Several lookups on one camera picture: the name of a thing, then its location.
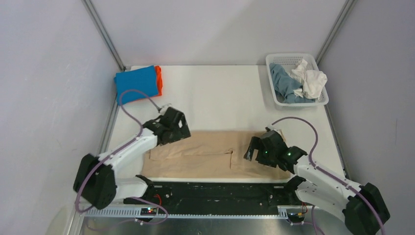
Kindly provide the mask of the beige t shirt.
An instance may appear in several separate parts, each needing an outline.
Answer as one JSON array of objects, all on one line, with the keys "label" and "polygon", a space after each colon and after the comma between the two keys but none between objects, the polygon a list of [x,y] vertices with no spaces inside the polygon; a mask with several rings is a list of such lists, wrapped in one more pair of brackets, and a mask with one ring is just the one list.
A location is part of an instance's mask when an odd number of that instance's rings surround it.
[{"label": "beige t shirt", "polygon": [[252,137],[264,131],[194,131],[191,137],[157,146],[144,155],[150,178],[288,180],[289,171],[245,160]]}]

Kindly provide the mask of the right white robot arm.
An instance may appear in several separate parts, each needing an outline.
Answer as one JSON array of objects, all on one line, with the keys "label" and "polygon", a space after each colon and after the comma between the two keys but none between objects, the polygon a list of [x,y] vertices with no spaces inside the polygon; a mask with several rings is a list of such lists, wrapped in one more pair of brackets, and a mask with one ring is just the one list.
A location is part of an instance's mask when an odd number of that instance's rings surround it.
[{"label": "right white robot arm", "polygon": [[253,136],[244,158],[291,172],[293,178],[284,186],[285,200],[293,205],[302,201],[330,213],[354,235],[374,235],[391,217],[375,185],[363,186],[336,175],[310,160],[306,151],[288,147],[275,130]]}]

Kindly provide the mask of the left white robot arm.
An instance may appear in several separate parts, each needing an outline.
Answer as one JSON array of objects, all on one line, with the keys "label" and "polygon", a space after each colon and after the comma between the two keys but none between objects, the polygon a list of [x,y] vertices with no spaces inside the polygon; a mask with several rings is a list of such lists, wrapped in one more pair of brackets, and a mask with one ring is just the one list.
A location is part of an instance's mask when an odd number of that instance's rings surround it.
[{"label": "left white robot arm", "polygon": [[151,181],[142,175],[120,179],[118,174],[144,154],[158,146],[184,140],[191,136],[183,112],[167,106],[159,109],[159,116],[140,125],[139,132],[112,150],[97,156],[85,155],[80,162],[73,190],[77,193],[75,207],[80,199],[91,208],[104,209],[113,201],[136,197],[143,204],[154,199]]}]

